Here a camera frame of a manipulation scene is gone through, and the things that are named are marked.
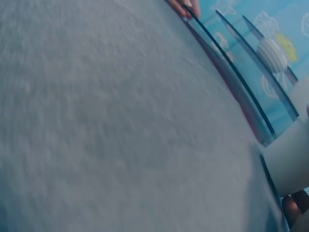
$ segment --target cartoon print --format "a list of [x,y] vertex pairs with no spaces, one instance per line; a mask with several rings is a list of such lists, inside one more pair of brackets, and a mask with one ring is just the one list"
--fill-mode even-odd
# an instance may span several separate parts
[[[224,50],[228,50],[228,44],[226,38],[223,37],[223,35],[219,32],[216,32],[214,35],[214,38],[216,41],[218,41],[219,46]],[[211,42],[211,45],[213,46],[214,50],[218,53],[221,54],[220,50],[217,48],[217,46],[214,44],[214,42]],[[226,55],[230,58],[230,60],[233,62],[234,58],[231,52],[226,52]]]
[[255,17],[253,24],[265,37],[273,37],[279,31],[277,20],[268,16],[265,11]]
[[217,0],[217,3],[211,6],[213,11],[219,11],[223,16],[231,14],[235,15],[237,12],[233,8],[234,0]]
[[309,37],[309,13],[305,13],[301,20],[301,31]]
[[[282,88],[285,91],[289,90],[289,80],[286,77],[286,75],[284,73],[277,73],[274,74],[275,78],[278,80],[278,82],[281,84]],[[264,92],[271,98],[279,98],[278,95],[276,94],[275,90],[273,89],[273,87],[271,86],[271,84],[269,83],[269,81],[266,79],[266,77],[264,75],[262,75],[262,87]]]
[[278,32],[275,34],[275,38],[279,42],[279,44],[282,46],[284,51],[286,52],[288,58],[291,61],[297,61],[298,59],[297,59],[296,49],[293,46],[292,42],[289,41],[289,39],[285,37],[283,34],[278,33]]

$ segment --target gray felt surface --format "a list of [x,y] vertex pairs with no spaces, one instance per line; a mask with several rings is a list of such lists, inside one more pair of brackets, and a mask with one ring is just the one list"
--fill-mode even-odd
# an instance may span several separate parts
[[9,232],[281,231],[256,139],[163,0],[1,0]]

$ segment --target finger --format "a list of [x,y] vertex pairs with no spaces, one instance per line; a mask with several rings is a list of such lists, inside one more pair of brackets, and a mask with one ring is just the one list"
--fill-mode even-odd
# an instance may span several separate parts
[[191,0],[193,13],[199,18],[201,16],[201,8],[198,0]]
[[297,204],[299,211],[304,214],[309,209],[309,196],[302,190],[291,195],[295,203]]
[[302,215],[298,210],[297,204],[293,201],[292,197],[285,197],[282,200],[282,209],[288,222],[289,228],[292,228],[295,222]]
[[191,16],[191,14],[190,14],[188,11],[185,11],[185,14],[186,14],[186,17],[187,17],[188,19],[192,19],[192,16]]
[[181,7],[181,5],[176,0],[168,0],[171,7],[181,16],[186,17],[185,10]]

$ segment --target white paper roll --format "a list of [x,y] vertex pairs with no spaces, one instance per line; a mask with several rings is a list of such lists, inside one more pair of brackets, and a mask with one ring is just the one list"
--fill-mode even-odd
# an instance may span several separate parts
[[262,39],[256,52],[273,73],[282,73],[287,69],[289,59],[275,40]]
[[309,187],[308,116],[300,116],[264,150],[263,155],[271,179],[281,197]]

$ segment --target fingertip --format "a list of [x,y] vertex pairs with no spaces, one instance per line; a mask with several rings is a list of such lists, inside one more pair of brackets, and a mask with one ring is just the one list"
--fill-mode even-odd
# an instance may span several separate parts
[[192,19],[192,16],[191,16],[191,14],[188,12],[188,11],[185,11],[185,16],[187,17],[187,19]]
[[281,204],[289,228],[292,228],[302,214],[299,211],[297,204],[290,196],[284,197]]
[[186,17],[185,10],[181,7],[181,5],[176,0],[169,0],[169,4],[181,17]]

